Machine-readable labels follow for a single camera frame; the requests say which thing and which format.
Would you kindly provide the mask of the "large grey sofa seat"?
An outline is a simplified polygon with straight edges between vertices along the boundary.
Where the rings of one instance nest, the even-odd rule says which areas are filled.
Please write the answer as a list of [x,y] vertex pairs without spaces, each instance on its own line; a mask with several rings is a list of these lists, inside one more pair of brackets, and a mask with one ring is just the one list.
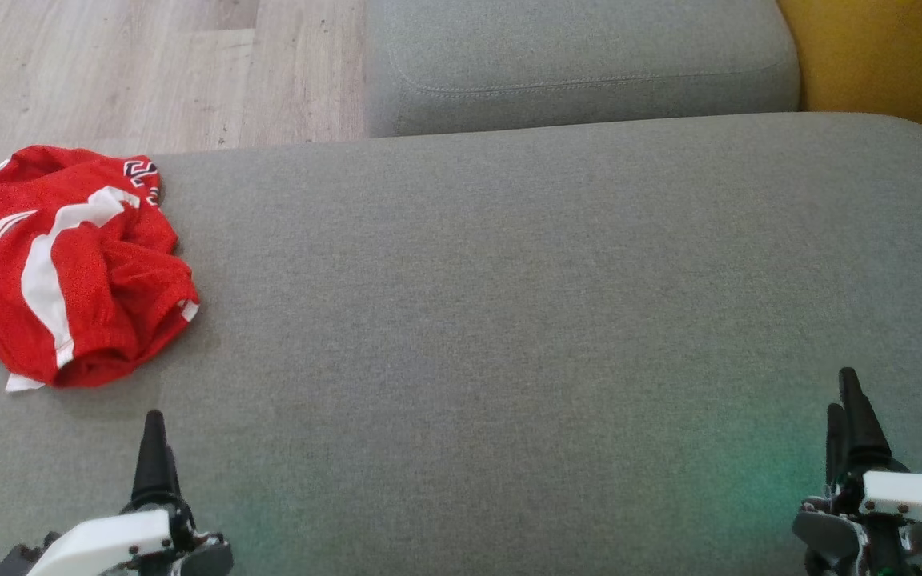
[[740,114],[157,157],[202,306],[8,394],[0,560],[164,412],[235,576],[804,576],[850,366],[922,473],[922,126]]

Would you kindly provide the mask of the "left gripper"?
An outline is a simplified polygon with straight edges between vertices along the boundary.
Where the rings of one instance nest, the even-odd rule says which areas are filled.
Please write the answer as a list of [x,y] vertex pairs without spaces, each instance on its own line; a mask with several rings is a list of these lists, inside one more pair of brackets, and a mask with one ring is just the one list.
[[29,576],[231,576],[231,541],[198,532],[189,508],[149,504],[182,496],[163,413],[150,410],[138,448],[132,506],[80,522],[49,544]]

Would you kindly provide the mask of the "grey sofa seat cushion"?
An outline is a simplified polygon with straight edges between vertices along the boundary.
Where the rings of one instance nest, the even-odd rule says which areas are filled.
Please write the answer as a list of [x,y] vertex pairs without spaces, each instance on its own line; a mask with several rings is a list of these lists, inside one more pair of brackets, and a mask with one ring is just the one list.
[[798,110],[776,0],[368,0],[370,136]]

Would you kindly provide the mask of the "red and white jersey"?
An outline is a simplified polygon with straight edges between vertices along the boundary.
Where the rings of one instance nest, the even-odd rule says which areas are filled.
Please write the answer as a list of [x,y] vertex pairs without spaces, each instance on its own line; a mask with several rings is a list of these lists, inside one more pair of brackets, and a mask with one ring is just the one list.
[[9,391],[131,375],[200,310],[143,154],[27,146],[0,163],[0,362]]

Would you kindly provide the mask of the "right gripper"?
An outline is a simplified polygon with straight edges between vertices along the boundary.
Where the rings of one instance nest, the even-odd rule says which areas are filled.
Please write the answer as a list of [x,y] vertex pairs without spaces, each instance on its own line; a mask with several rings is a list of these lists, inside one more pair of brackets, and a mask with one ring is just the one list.
[[851,367],[839,372],[840,404],[827,408],[820,496],[793,521],[806,576],[922,576],[922,474],[893,462],[873,405]]

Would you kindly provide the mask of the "large yellow sofa back cushion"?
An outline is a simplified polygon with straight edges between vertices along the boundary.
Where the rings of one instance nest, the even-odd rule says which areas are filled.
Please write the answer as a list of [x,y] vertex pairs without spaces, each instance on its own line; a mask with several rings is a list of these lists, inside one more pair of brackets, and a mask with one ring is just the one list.
[[922,0],[778,0],[804,110],[889,114],[922,125]]

